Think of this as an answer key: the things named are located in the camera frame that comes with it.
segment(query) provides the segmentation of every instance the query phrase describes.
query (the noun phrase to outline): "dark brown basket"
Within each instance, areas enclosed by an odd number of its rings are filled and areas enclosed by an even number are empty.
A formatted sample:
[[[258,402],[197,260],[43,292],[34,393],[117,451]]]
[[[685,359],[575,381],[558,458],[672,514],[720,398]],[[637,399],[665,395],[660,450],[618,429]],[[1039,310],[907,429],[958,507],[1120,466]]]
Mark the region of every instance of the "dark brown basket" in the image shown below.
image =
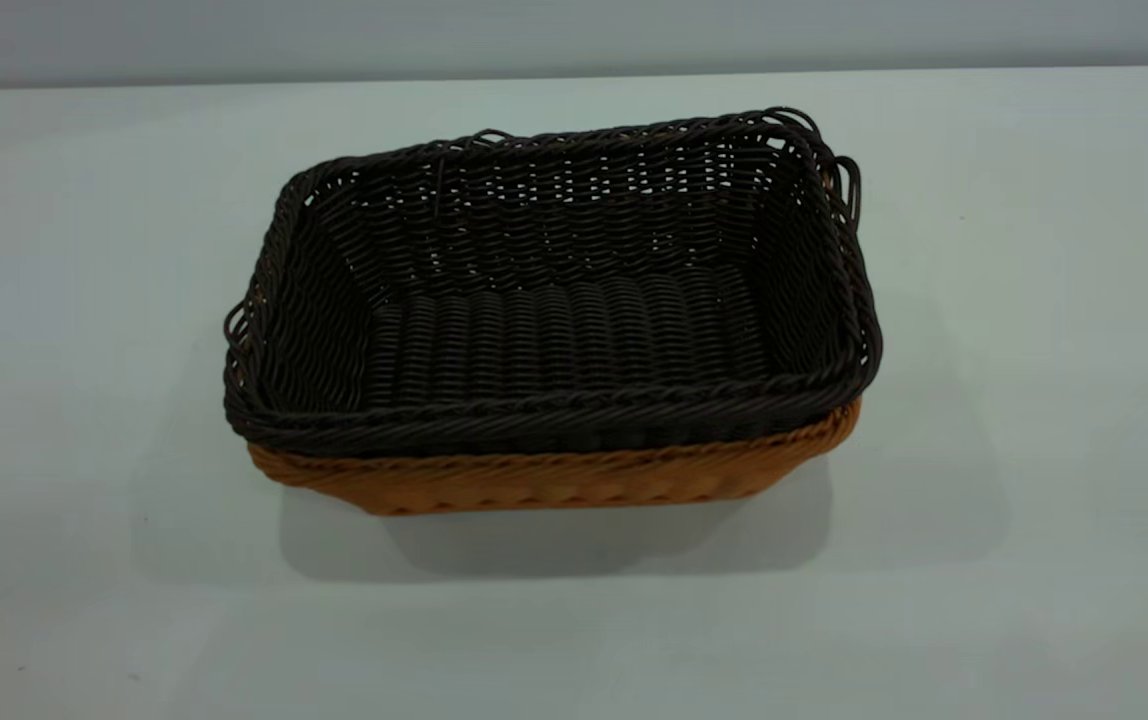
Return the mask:
[[[799,428],[881,363],[858,208],[786,109],[332,160],[286,184],[228,315],[227,418],[327,457]]]

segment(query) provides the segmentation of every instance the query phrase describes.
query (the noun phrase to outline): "stacked baskets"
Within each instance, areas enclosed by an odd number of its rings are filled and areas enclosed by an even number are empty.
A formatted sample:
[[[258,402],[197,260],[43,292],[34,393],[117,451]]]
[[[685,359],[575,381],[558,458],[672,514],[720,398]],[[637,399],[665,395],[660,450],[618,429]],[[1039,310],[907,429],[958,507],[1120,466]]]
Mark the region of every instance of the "stacked baskets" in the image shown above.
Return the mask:
[[[328,161],[228,315],[228,421],[374,514],[753,495],[881,363],[858,209],[789,109]]]

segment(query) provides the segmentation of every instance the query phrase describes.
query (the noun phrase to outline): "basket rim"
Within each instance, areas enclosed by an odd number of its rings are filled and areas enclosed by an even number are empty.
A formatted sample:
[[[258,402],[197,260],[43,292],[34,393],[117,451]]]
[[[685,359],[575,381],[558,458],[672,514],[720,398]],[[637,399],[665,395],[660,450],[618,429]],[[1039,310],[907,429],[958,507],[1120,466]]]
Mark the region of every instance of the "basket rim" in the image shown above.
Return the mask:
[[[813,154],[810,171],[819,178],[822,200],[830,206],[833,218],[836,286],[847,301],[848,347],[833,363],[807,374],[776,373],[744,381],[719,381],[701,386],[633,386],[580,392],[554,392],[513,400],[478,400],[419,407],[381,407],[358,411],[295,411],[271,407],[259,395],[259,365],[264,336],[261,305],[273,304],[284,273],[287,251],[295,242],[298,216],[309,199],[323,195],[323,181],[343,172],[381,170],[418,163],[447,163],[450,160],[479,158],[482,154],[504,154],[515,160],[528,154],[568,150],[571,146],[603,146],[606,152],[656,144],[682,144],[696,140],[716,141],[721,137],[765,136],[799,142]],[[432,141],[398,150],[372,155],[342,156],[323,161],[290,178],[277,199],[274,217],[264,237],[262,251],[249,288],[240,304],[230,311],[223,331],[227,336],[225,367],[225,408],[232,428],[259,446],[284,450],[308,451],[321,433],[349,433],[365,438],[365,447],[381,450],[393,439],[401,443],[411,433],[427,433],[430,442],[442,438],[509,438],[527,428],[533,416],[543,413],[543,425],[566,427],[571,432],[597,428],[629,427],[666,416],[669,421],[690,419],[721,421],[763,419],[783,410],[785,402],[799,409],[802,398],[827,410],[856,397],[875,378],[881,364],[881,328],[871,302],[862,250],[858,246],[858,216],[861,209],[858,164],[845,156],[835,156],[822,142],[819,129],[808,115],[788,108],[770,108],[720,115],[711,118],[672,119],[646,126],[594,129],[594,131],[556,132],[544,136],[515,137],[498,131],[481,131],[459,140]],[[760,400],[750,405],[752,398]],[[614,419],[606,424],[606,413]],[[492,432],[468,432],[466,425],[479,425],[492,418]]]
[[[637,469],[641,465],[657,464],[665,460],[691,460],[699,457],[737,456],[754,450],[766,450],[783,446],[799,446],[802,442],[833,441],[840,442],[854,428],[859,415],[862,413],[862,397],[854,398],[848,404],[837,407],[827,418],[804,425],[797,429],[786,429],[769,436],[737,439],[737,441],[701,442],[696,446],[665,446],[644,448],[644,450],[602,450],[596,452],[538,452],[523,455],[502,452],[491,455],[433,455],[427,457],[329,457],[297,455],[249,443],[250,455],[258,459],[280,462],[287,469],[301,471],[381,471],[413,470],[427,473],[429,470],[466,470],[466,469],[550,469],[556,465],[619,465]],[[298,482],[308,486],[310,482]]]

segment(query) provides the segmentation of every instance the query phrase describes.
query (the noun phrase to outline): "white table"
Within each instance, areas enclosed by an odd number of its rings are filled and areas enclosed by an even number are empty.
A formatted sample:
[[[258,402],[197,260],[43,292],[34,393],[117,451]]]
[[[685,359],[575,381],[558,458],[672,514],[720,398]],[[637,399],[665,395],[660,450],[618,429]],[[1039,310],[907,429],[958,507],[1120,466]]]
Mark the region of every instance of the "white table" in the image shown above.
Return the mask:
[[[296,170],[793,104],[889,338],[746,503],[379,520],[250,464]],[[0,719],[1148,717],[1148,68],[0,91]]]

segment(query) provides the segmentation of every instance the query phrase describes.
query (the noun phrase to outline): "basket base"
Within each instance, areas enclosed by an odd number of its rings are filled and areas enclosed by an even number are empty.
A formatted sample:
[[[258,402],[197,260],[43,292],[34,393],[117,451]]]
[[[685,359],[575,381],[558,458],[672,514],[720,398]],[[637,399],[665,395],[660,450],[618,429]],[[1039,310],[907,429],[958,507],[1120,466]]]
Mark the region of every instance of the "basket base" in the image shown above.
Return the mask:
[[[249,446],[278,483],[371,514],[623,508],[738,500],[765,491],[850,436],[861,401],[776,436],[654,450],[441,457],[309,457]]]

